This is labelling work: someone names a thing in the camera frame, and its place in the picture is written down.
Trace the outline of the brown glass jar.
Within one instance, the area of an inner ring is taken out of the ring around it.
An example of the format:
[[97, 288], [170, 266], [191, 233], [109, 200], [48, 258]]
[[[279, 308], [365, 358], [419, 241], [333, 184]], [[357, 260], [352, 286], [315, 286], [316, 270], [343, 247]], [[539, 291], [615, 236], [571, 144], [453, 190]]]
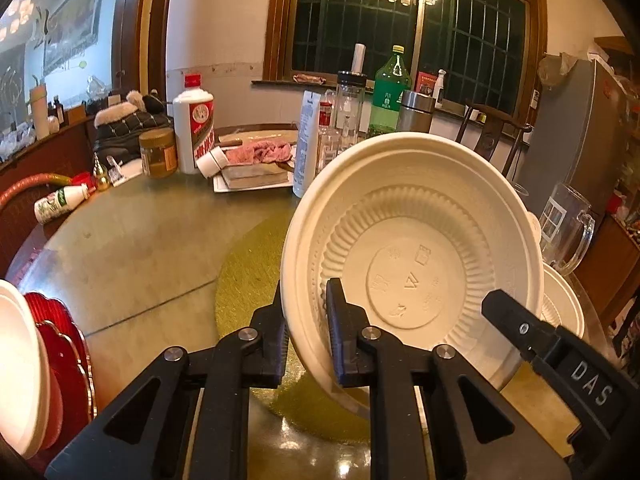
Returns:
[[152, 179], [171, 176], [178, 169], [174, 129], [170, 127], [146, 130], [139, 136], [142, 169]]

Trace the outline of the cream tumbler mug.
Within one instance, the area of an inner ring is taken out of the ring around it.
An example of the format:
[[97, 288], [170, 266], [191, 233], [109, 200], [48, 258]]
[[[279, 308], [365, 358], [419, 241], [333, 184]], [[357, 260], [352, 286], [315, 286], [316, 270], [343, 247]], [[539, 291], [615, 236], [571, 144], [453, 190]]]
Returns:
[[32, 109], [32, 122], [35, 126], [36, 138], [40, 141], [50, 134], [45, 84], [38, 84], [38, 86], [29, 90], [29, 104]]

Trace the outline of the grey refrigerator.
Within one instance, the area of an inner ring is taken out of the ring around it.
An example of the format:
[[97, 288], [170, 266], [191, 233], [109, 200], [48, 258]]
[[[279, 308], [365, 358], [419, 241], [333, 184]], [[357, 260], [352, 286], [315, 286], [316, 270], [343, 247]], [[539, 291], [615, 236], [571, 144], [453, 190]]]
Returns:
[[628, 143], [624, 88], [598, 61], [579, 60], [544, 89], [529, 148], [516, 182], [526, 207], [541, 214], [555, 185], [582, 194], [600, 220], [622, 172]]

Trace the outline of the framed wall picture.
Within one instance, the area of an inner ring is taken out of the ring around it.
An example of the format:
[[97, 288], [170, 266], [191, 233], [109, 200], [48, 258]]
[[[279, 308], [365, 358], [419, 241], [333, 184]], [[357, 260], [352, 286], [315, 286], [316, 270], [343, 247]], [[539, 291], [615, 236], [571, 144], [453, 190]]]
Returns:
[[98, 41], [101, 3], [102, 0], [65, 0], [49, 16], [44, 76]]

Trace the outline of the white tray with books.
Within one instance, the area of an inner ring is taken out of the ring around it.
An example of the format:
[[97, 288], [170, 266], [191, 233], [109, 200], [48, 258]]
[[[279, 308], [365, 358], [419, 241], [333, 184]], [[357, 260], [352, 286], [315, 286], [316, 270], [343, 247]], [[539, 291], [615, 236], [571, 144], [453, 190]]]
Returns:
[[293, 184], [293, 170], [288, 164], [254, 164], [229, 166], [213, 177], [215, 193], [232, 193], [285, 188]]

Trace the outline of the large white foam bowl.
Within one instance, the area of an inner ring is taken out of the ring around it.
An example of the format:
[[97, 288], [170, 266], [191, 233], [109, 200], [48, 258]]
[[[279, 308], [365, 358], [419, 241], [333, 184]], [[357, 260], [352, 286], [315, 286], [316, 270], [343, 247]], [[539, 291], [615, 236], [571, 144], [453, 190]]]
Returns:
[[48, 359], [24, 296], [3, 281], [0, 297], [1, 435], [18, 454], [31, 458], [47, 432]]

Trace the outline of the dark wooden chair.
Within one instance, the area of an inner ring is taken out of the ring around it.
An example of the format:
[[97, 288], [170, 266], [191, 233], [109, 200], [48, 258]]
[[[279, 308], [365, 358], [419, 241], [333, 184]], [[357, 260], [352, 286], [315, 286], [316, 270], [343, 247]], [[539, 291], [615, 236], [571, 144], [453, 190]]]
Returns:
[[498, 143], [503, 136], [504, 126], [508, 125], [513, 130], [513, 143], [501, 170], [503, 177], [506, 178], [509, 175], [516, 154], [518, 154], [521, 149], [524, 134], [530, 133], [533, 130], [533, 126], [531, 124], [521, 124], [511, 115], [503, 113], [501, 110], [497, 110], [496, 108], [485, 104], [476, 104], [471, 101], [466, 101], [466, 110], [463, 115], [462, 123], [457, 136], [454, 139], [457, 143], [462, 143], [465, 129], [471, 121], [473, 112], [485, 115], [485, 122], [482, 130], [480, 130], [480, 136], [476, 142], [474, 152], [482, 156], [488, 162], [491, 160], [492, 155], [495, 154], [495, 151], [498, 148]]

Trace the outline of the small glass red-cap bottle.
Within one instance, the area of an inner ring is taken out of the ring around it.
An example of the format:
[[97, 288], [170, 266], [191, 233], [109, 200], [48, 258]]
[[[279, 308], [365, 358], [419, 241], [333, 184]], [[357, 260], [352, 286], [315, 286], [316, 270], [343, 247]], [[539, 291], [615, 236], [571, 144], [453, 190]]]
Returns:
[[317, 139], [317, 167], [316, 174], [329, 165], [337, 156], [340, 136], [332, 126], [332, 102], [327, 99], [320, 101], [318, 117], [318, 139]]

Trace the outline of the white paper roll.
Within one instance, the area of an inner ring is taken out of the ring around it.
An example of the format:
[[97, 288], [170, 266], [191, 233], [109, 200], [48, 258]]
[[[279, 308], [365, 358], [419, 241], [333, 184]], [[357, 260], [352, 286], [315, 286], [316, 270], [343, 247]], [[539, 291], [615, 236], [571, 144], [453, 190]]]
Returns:
[[354, 55], [352, 56], [352, 66], [350, 71], [353, 74], [362, 74], [364, 57], [366, 56], [366, 46], [364, 44], [355, 44]]

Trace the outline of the red scalloped plate left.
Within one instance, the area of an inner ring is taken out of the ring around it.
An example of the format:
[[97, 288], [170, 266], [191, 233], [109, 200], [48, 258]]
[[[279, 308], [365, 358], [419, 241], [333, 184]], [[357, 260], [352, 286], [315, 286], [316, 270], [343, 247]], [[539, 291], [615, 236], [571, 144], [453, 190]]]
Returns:
[[43, 321], [50, 322], [61, 338], [61, 390], [64, 402], [63, 429], [52, 448], [36, 453], [28, 460], [40, 474], [50, 461], [88, 426], [98, 414], [92, 364], [84, 334], [77, 327], [70, 311], [61, 301], [50, 299], [39, 292], [25, 295], [36, 328]]

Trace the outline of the tall white blue tube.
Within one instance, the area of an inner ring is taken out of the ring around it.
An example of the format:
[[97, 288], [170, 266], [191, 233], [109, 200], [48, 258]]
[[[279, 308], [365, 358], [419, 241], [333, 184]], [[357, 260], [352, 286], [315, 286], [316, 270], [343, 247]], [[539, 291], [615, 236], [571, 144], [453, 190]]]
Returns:
[[293, 193], [298, 198], [316, 174], [320, 99], [320, 93], [306, 91], [300, 109], [293, 177]]

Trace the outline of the black quilted fur bag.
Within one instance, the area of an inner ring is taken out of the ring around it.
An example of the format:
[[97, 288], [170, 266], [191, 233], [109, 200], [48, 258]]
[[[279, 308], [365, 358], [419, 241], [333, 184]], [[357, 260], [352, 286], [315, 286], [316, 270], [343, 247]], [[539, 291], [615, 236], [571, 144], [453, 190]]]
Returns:
[[96, 114], [94, 154], [105, 167], [111, 166], [110, 157], [126, 164], [140, 157], [139, 136], [142, 133], [171, 126], [166, 105], [156, 93], [142, 94], [132, 90], [122, 102]]

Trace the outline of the steel thermos flask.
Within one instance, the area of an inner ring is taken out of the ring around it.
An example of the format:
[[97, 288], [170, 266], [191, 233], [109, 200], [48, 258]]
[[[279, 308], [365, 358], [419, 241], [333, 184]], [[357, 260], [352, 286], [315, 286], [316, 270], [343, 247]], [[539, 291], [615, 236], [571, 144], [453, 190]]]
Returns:
[[397, 131], [429, 133], [435, 100], [426, 94], [405, 90], [401, 93]]

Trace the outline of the cream plastic bowl with tab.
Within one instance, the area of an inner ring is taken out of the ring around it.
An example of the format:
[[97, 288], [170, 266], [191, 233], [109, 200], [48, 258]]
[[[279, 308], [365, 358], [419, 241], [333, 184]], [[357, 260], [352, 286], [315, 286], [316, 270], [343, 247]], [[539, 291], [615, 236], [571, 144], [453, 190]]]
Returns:
[[337, 405], [369, 414], [363, 388], [343, 388], [332, 364], [326, 285], [404, 344], [450, 344], [504, 387], [521, 359], [482, 313], [501, 289], [533, 313], [544, 271], [528, 212], [512, 185], [465, 146], [400, 132], [360, 142], [316, 177], [293, 214], [280, 294], [295, 351]]

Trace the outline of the green round turntable mat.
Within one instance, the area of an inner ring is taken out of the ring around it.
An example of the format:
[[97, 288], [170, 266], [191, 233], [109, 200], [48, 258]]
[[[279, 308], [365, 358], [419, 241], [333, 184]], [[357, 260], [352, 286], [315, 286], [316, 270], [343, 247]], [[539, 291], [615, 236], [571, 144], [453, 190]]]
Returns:
[[[215, 322], [225, 337], [251, 327], [260, 336], [284, 327], [280, 265], [292, 214], [277, 212], [249, 230], [231, 248], [217, 278]], [[259, 404], [294, 428], [324, 440], [370, 441], [369, 421], [330, 398], [303, 366], [293, 347], [280, 354], [277, 389], [255, 388]]]

